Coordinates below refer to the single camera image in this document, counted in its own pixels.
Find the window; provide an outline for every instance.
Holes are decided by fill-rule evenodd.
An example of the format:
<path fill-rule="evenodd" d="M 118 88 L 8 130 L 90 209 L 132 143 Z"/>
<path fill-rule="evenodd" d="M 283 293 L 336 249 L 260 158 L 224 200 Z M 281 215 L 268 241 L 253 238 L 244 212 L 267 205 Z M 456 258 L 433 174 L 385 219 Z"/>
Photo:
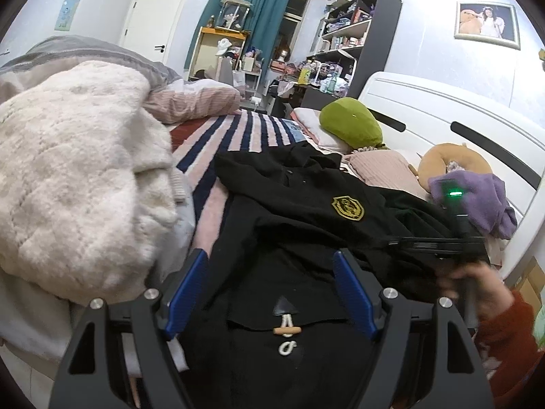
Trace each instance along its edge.
<path fill-rule="evenodd" d="M 280 46 L 289 46 L 293 50 L 299 27 L 305 16 L 305 9 L 309 0 L 289 0 L 285 8 L 284 18 L 280 23 L 278 36 L 274 47 L 274 59 L 278 58 Z"/>

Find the door frame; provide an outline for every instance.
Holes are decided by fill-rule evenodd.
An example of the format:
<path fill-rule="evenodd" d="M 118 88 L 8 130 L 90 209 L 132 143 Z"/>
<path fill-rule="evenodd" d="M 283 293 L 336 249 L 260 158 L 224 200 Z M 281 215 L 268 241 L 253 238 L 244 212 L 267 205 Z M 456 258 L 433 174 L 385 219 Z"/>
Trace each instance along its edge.
<path fill-rule="evenodd" d="M 119 37 L 119 42 L 118 42 L 118 45 L 121 47 L 123 47 L 122 42 L 125 38 L 124 32 L 129 28 L 129 23 L 130 23 L 131 17 L 133 16 L 135 3 L 137 1 L 138 0 L 131 0 L 129 10 L 127 11 L 127 15 L 125 16 L 125 22 L 123 23 L 123 29 L 121 31 L 121 35 Z M 178 5 L 178 9 L 176 10 L 176 15 L 174 16 L 174 23 L 172 24 L 170 32 L 168 34 L 168 41 L 166 43 L 165 53 L 163 55 L 163 59 L 161 60 L 163 64 L 165 64 L 165 62 L 168 59 L 168 55 L 170 54 L 170 45 L 172 43 L 172 40 L 174 39 L 174 33 L 176 31 L 176 27 L 178 27 L 178 22 L 180 20 L 180 16 L 182 15 L 182 9 L 184 8 L 185 2 L 186 0 L 180 0 L 180 4 Z"/>

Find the blue poster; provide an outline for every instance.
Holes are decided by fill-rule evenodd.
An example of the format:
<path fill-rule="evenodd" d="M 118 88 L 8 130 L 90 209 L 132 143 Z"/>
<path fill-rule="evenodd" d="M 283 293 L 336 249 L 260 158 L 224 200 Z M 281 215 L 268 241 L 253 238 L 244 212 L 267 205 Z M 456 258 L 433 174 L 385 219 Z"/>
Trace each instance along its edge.
<path fill-rule="evenodd" d="M 57 18 L 57 23 L 55 24 L 55 30 L 70 30 L 79 3 L 79 0 L 64 0 L 59 12 L 59 18 Z"/>

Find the white headboard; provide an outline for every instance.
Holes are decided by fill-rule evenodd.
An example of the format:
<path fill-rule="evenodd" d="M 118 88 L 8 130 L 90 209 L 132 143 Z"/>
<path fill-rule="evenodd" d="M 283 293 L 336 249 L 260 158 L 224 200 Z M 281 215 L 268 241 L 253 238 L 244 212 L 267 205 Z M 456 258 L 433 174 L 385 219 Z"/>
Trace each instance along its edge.
<path fill-rule="evenodd" d="M 359 97 L 381 122 L 384 143 L 423 155 L 439 143 L 467 143 L 505 181 L 518 228 L 501 274 L 513 285 L 545 218 L 545 130 L 491 99 L 424 78 L 377 72 Z"/>

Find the metal screw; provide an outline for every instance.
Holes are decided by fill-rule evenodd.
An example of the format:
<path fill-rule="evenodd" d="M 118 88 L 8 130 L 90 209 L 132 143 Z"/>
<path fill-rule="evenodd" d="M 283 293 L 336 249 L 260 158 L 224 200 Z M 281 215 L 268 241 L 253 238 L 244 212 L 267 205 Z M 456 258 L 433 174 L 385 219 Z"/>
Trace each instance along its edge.
<path fill-rule="evenodd" d="M 439 299 L 439 304 L 441 307 L 449 308 L 452 306 L 452 300 L 449 297 L 441 297 Z"/>
<path fill-rule="evenodd" d="M 89 307 L 95 311 L 103 306 L 104 300 L 102 298 L 94 298 L 93 300 L 91 300 L 91 303 L 89 303 Z"/>
<path fill-rule="evenodd" d="M 397 296 L 399 295 L 396 291 L 396 289 L 394 289 L 393 287 L 387 287 L 386 289 L 384 289 L 382 291 L 382 294 L 386 297 L 386 298 L 390 298 L 390 299 L 393 299 L 393 298 L 397 298 Z"/>
<path fill-rule="evenodd" d="M 146 300 L 155 300 L 159 296 L 159 291 L 157 289 L 148 289 L 144 292 L 144 297 Z"/>

